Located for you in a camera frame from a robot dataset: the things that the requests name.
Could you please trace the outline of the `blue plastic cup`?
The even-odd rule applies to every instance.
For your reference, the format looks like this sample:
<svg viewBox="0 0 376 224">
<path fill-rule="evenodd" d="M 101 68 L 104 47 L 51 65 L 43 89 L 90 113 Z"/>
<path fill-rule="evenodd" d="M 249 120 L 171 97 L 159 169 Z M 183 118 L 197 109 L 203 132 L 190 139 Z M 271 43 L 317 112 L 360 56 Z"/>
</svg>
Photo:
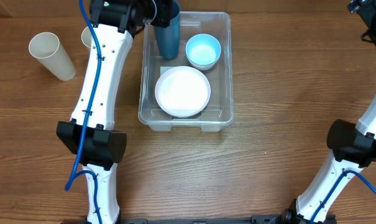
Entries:
<svg viewBox="0 0 376 224">
<path fill-rule="evenodd" d="M 165 60 L 173 60 L 178 56 L 180 41 L 180 5 L 173 1 L 173 14 L 168 27 L 154 27 L 157 45 Z"/>
</svg>

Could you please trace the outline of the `light blue plastic bowl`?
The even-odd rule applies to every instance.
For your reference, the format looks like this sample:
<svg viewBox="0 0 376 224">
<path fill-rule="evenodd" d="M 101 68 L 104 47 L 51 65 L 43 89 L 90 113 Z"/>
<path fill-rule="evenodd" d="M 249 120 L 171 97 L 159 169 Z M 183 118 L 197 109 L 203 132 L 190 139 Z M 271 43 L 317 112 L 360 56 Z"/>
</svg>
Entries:
<svg viewBox="0 0 376 224">
<path fill-rule="evenodd" d="M 217 38 L 209 34 L 197 34 L 186 43 L 185 53 L 188 61 L 199 65 L 216 63 L 222 48 Z"/>
</svg>

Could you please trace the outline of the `cream plastic cup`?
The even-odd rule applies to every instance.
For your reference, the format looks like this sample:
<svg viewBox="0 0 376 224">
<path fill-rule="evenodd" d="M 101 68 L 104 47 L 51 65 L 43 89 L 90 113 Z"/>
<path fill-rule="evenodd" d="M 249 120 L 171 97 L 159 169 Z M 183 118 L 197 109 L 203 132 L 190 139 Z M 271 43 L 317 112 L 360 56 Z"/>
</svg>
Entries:
<svg viewBox="0 0 376 224">
<path fill-rule="evenodd" d="M 29 53 L 59 80 L 68 81 L 75 77 L 76 68 L 60 39 L 51 32 L 42 32 L 29 42 Z"/>
<path fill-rule="evenodd" d="M 88 50 L 91 49 L 91 38 L 92 35 L 90 29 L 88 27 L 85 27 L 81 33 L 81 42 Z"/>
</svg>

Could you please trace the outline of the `white pink plastic plate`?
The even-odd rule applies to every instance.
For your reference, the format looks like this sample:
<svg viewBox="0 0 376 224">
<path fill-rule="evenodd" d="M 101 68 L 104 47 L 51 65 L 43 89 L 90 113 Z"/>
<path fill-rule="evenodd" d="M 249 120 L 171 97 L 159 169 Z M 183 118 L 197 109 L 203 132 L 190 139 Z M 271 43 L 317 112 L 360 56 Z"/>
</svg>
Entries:
<svg viewBox="0 0 376 224">
<path fill-rule="evenodd" d="M 189 66 L 177 66 L 160 75 L 154 93 L 157 104 L 164 112 L 187 118 L 204 110 L 211 97 L 211 86 L 201 71 Z"/>
</svg>

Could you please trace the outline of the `clear plastic storage bin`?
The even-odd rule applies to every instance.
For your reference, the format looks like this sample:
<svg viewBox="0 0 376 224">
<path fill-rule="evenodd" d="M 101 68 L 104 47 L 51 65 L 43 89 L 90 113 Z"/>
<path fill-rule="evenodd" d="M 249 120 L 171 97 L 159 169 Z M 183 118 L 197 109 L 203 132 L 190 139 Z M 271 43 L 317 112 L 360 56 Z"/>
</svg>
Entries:
<svg viewBox="0 0 376 224">
<path fill-rule="evenodd" d="M 155 85 L 160 67 L 189 66 L 185 47 L 196 34 L 209 34 L 220 41 L 222 52 L 216 65 L 204 71 L 211 86 L 211 97 L 204 110 L 188 118 L 164 112 L 155 99 Z M 234 119 L 232 78 L 231 18 L 225 12 L 182 11 L 178 56 L 164 60 L 160 55 L 152 26 L 144 31 L 144 51 L 138 117 L 154 131 L 171 131 L 174 127 L 200 127 L 203 132 L 218 132 Z"/>
</svg>

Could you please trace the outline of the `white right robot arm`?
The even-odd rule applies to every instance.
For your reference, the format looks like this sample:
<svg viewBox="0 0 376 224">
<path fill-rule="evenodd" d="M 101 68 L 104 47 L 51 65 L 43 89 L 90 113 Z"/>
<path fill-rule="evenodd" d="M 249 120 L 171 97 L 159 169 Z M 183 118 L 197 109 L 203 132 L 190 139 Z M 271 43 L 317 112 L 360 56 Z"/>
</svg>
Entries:
<svg viewBox="0 0 376 224">
<path fill-rule="evenodd" d="M 357 123 L 341 119 L 331 125 L 328 156 L 309 187 L 283 211 L 278 223 L 335 223 L 328 210 L 349 181 L 358 177 L 375 195 L 376 189 L 360 174 L 376 162 L 376 95 Z"/>
</svg>

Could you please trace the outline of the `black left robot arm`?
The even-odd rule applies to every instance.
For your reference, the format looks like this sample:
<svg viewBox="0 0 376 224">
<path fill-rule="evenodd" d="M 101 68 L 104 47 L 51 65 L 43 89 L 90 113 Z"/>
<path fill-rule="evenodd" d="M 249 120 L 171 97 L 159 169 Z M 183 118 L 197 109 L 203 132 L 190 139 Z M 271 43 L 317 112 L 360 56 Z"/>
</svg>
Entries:
<svg viewBox="0 0 376 224">
<path fill-rule="evenodd" d="M 127 135 L 114 130 L 119 82 L 134 37 L 146 25 L 166 28 L 178 12 L 173 0 L 92 0 L 79 3 L 91 33 L 91 50 L 79 100 L 69 121 L 57 125 L 57 136 L 76 159 L 66 183 L 85 176 L 89 212 L 83 223 L 120 223 L 116 171 Z"/>
</svg>

